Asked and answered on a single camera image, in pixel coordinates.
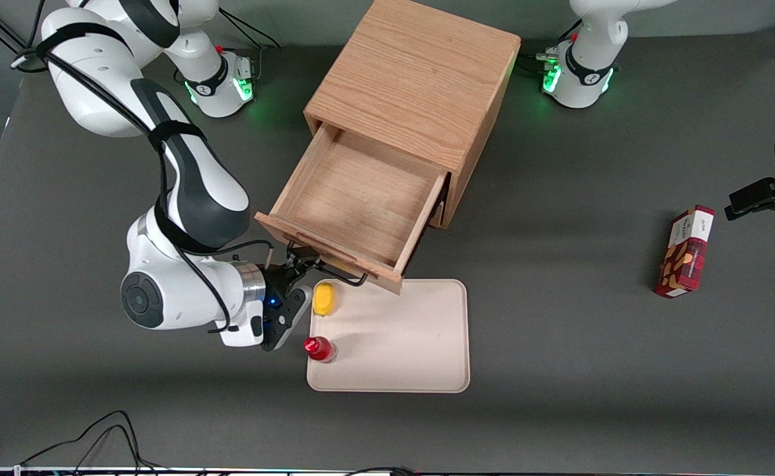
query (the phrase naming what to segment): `red cardboard box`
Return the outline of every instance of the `red cardboard box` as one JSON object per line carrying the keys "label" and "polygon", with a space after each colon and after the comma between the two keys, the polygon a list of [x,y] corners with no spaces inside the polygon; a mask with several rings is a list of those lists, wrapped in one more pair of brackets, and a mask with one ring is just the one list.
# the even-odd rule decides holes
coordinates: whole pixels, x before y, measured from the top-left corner
{"label": "red cardboard box", "polygon": [[661,278],[655,287],[657,295],[677,298],[699,288],[713,224],[714,211],[702,205],[690,208],[673,220]]}

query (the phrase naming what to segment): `red bottle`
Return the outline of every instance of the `red bottle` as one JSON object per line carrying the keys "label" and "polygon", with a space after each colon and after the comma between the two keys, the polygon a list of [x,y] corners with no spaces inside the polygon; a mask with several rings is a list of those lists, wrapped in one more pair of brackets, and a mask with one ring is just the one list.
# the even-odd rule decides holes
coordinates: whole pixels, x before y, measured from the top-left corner
{"label": "red bottle", "polygon": [[304,347],[306,348],[309,358],[318,362],[323,362],[324,364],[333,362],[337,357],[337,347],[332,341],[325,337],[306,338]]}

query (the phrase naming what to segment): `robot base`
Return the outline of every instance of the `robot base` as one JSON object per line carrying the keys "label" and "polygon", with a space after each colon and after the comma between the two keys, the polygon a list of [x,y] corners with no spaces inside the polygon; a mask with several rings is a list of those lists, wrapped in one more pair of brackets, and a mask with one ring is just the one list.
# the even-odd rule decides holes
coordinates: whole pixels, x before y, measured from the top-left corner
{"label": "robot base", "polygon": [[[551,58],[563,58],[572,44],[566,40],[557,46],[547,48],[547,55]],[[582,85],[581,80],[569,70],[566,63],[557,61],[544,75],[541,92],[552,96],[560,105],[567,108],[584,109],[592,106],[599,96],[608,90],[608,82],[613,74],[614,70],[611,69],[605,78],[599,78],[596,84]]]}
{"label": "robot base", "polygon": [[191,101],[212,118],[235,114],[255,96],[252,63],[249,58],[239,57],[233,52],[222,52],[220,56],[228,63],[228,73],[213,96],[203,96],[185,83]]}

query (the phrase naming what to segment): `wood grain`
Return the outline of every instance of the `wood grain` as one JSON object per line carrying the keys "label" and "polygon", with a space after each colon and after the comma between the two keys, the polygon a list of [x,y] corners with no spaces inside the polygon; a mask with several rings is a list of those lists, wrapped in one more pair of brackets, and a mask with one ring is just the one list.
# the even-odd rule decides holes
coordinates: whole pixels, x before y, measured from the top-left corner
{"label": "wood grain", "polygon": [[375,0],[306,106],[458,172],[520,39],[407,0]]}
{"label": "wood grain", "polygon": [[392,292],[429,220],[447,171],[373,139],[321,124],[269,215],[276,240],[314,247]]}
{"label": "wood grain", "polygon": [[487,139],[490,138],[493,124],[496,124],[496,117],[499,115],[499,108],[502,106],[502,99],[505,96],[505,90],[508,87],[508,80],[511,78],[511,69],[514,66],[515,60],[516,56],[512,59],[511,67],[503,72],[502,77],[499,78],[500,84],[499,87],[497,87],[497,93],[494,97],[491,97],[491,103],[487,106],[487,113],[485,114],[484,121],[481,121],[479,133],[475,137],[472,147],[467,151],[460,171],[458,174],[453,175],[453,180],[449,181],[447,207],[443,210],[443,216],[440,223],[441,228],[447,228],[449,223],[452,223],[452,219],[455,216],[455,209],[458,207],[458,204],[464,195],[464,190],[467,188],[469,178],[475,170],[476,163],[479,162],[481,151],[485,148]]}
{"label": "wood grain", "polygon": [[337,127],[326,126],[316,130],[314,139],[311,140],[306,153],[302,155],[302,159],[297,163],[296,169],[294,169],[293,174],[288,179],[288,183],[285,184],[282,193],[276,199],[276,205],[273,206],[270,214],[288,214],[291,205],[297,202],[302,192],[302,184],[306,183],[311,178],[311,175],[314,174],[317,166],[320,165],[323,157],[326,156],[329,148],[332,147],[335,136],[337,136]]}
{"label": "wood grain", "polygon": [[308,180],[294,185],[301,192],[284,217],[394,268],[421,214],[430,214],[424,206],[439,192],[440,175],[384,144],[339,132]]}
{"label": "wood grain", "polygon": [[400,274],[394,273],[393,269],[388,268],[384,264],[373,262],[367,256],[362,256],[360,253],[343,246],[343,244],[327,240],[319,233],[306,229],[297,223],[262,213],[255,214],[255,220],[261,223],[276,240],[282,243],[293,241],[300,245],[314,247],[327,262],[351,274],[363,272],[374,276],[381,276],[395,282],[402,280]]}

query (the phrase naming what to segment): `open drawer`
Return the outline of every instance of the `open drawer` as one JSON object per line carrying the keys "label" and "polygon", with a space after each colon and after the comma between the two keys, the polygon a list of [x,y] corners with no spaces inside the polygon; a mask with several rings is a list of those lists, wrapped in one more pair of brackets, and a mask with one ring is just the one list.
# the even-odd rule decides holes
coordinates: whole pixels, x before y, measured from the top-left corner
{"label": "open drawer", "polygon": [[270,214],[255,219],[276,240],[313,247],[330,265],[399,294],[447,174],[323,123]]}

